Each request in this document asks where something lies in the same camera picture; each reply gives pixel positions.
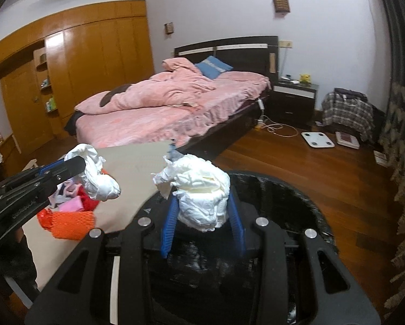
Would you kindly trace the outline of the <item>plaid clothes pile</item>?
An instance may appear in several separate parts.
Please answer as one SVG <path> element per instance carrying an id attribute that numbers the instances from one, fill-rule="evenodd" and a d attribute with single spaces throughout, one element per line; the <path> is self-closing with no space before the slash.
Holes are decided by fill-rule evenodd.
<path id="1" fill-rule="evenodd" d="M 356 130 L 362 141 L 372 138 L 374 109 L 364 94 L 335 88 L 326 94 L 321 108 L 323 126 L 343 125 Z"/>

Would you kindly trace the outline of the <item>pink quilt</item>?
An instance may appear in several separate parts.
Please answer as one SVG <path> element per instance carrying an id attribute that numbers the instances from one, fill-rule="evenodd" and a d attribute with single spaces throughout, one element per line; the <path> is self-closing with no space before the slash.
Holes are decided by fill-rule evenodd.
<path id="1" fill-rule="evenodd" d="M 162 62 L 164 70 L 132 84 L 122 92 L 100 92 L 76 105 L 85 115 L 162 106 L 196 107 L 203 94 L 217 88 L 215 82 L 202 74 L 195 64 L 184 57 Z"/>

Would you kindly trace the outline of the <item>yellow plush toy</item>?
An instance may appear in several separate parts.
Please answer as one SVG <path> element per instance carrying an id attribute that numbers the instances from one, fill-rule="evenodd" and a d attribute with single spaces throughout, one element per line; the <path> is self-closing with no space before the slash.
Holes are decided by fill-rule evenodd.
<path id="1" fill-rule="evenodd" d="M 301 84 L 307 84 L 307 85 L 311 84 L 311 83 L 312 83 L 311 75 L 308 74 L 308 73 L 302 73 L 302 74 L 300 74 L 300 75 L 299 75 L 299 82 L 300 82 Z"/>

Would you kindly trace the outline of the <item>black clothing on bed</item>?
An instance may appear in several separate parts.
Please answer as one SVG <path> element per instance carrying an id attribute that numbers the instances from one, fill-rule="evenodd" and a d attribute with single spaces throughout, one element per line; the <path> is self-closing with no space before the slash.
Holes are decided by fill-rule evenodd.
<path id="1" fill-rule="evenodd" d="M 84 116 L 83 112 L 80 111 L 74 111 L 74 113 L 70 116 L 69 120 L 67 121 L 64 130 L 70 135 L 70 136 L 75 136 L 76 135 L 76 122 L 79 118 Z"/>

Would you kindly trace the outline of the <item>small white stool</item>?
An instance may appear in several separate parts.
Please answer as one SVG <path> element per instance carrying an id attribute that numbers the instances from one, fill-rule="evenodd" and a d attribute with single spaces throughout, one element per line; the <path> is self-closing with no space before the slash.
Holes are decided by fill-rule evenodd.
<path id="1" fill-rule="evenodd" d="M 38 163 L 37 163 L 36 158 L 30 160 L 28 162 L 28 164 L 25 165 L 25 167 L 22 169 L 22 171 L 31 170 L 31 169 L 35 169 L 35 168 L 38 168 Z"/>

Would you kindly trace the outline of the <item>small white tissue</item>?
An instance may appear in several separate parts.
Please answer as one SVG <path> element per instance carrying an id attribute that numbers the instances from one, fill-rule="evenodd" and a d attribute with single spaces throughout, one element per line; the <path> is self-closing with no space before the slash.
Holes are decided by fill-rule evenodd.
<path id="1" fill-rule="evenodd" d="M 104 173 L 103 164 L 106 162 L 92 145 L 78 144 L 70 150 L 64 160 L 81 157 L 85 168 L 75 176 L 75 179 L 84 187 L 84 191 L 92 200 L 105 202 L 120 196 L 119 183 L 111 175 Z"/>

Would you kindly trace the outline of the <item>pink face mask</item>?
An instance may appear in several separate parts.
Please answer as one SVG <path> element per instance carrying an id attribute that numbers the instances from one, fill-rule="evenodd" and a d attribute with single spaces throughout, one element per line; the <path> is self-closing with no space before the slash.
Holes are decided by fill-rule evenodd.
<path id="1" fill-rule="evenodd" d="M 84 206 L 83 206 L 81 197 L 76 196 L 64 203 L 61 203 L 61 205 L 58 207 L 58 210 L 60 212 L 66 212 L 66 213 L 83 211 Z"/>

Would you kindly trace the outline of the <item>wooden wardrobe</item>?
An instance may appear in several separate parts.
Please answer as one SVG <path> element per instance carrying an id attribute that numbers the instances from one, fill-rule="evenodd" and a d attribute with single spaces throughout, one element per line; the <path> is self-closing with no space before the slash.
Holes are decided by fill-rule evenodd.
<path id="1" fill-rule="evenodd" d="M 23 153 L 63 137 L 78 103 L 153 73 L 144 0 L 67 9 L 0 41 L 1 93 Z"/>

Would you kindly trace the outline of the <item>dark bedside table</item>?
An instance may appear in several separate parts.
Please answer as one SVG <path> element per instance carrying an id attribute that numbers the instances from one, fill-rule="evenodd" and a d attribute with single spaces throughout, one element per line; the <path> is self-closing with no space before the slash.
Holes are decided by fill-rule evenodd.
<path id="1" fill-rule="evenodd" d="M 279 82 L 269 95 L 270 118 L 300 129 L 310 129 L 317 93 L 318 85 Z"/>

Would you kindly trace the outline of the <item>black trash bin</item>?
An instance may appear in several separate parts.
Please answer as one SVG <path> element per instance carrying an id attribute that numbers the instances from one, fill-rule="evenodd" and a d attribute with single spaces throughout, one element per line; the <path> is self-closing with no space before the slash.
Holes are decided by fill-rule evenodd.
<path id="1" fill-rule="evenodd" d="M 151 324 L 256 324 L 268 286 L 267 238 L 253 226 L 259 216 L 279 225 L 275 242 L 285 245 L 280 260 L 286 269 L 277 278 L 285 323 L 311 315 L 302 301 L 311 290 L 311 270 L 301 234 L 312 228 L 334 246 L 327 220 L 308 196 L 272 176 L 232 171 L 230 182 L 244 212 L 246 251 L 239 251 L 230 223 L 207 233 L 178 223 L 166 257 L 158 249 L 159 233 L 152 233 L 145 255 Z"/>

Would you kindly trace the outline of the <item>blue pillow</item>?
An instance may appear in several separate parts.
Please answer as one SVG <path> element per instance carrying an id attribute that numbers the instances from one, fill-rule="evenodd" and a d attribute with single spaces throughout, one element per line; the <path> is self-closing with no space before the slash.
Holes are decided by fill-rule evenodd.
<path id="1" fill-rule="evenodd" d="M 202 62 L 198 62 L 195 66 L 199 69 L 201 74 L 211 80 L 216 79 L 225 72 L 233 70 L 233 66 L 230 66 L 213 56 L 207 57 Z"/>

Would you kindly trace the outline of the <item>white bathroom scale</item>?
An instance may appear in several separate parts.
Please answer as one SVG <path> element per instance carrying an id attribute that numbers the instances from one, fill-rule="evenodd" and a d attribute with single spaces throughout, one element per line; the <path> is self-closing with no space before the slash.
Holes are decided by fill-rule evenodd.
<path id="1" fill-rule="evenodd" d="M 322 132 L 303 131 L 301 132 L 301 136 L 311 148 L 326 149 L 334 148 L 335 146 L 333 141 Z"/>

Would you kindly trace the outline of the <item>orange foam net wrap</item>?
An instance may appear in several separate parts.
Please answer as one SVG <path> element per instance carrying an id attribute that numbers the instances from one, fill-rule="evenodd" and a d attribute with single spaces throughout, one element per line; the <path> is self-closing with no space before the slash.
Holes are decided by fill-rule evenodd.
<path id="1" fill-rule="evenodd" d="M 53 238 L 71 241 L 81 241 L 95 225 L 92 211 L 61 212 L 44 208 L 37 214 L 37 220 Z"/>

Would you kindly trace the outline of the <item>large white tissue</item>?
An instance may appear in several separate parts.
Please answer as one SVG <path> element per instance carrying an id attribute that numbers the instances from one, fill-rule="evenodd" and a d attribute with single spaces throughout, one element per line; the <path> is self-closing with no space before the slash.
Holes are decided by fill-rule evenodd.
<path id="1" fill-rule="evenodd" d="M 228 219 L 230 176 L 210 161 L 186 154 L 153 176 L 163 198 L 174 195 L 179 202 L 178 220 L 202 233 L 213 232 Z"/>

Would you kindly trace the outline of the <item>left wall lamp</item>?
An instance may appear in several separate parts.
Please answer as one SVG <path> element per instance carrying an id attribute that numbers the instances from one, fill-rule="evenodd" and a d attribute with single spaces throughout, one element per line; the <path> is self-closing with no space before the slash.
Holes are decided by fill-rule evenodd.
<path id="1" fill-rule="evenodd" d="M 167 34 L 167 35 L 173 34 L 175 31 L 173 22 L 166 23 L 164 25 L 164 31 L 165 31 L 165 34 Z"/>

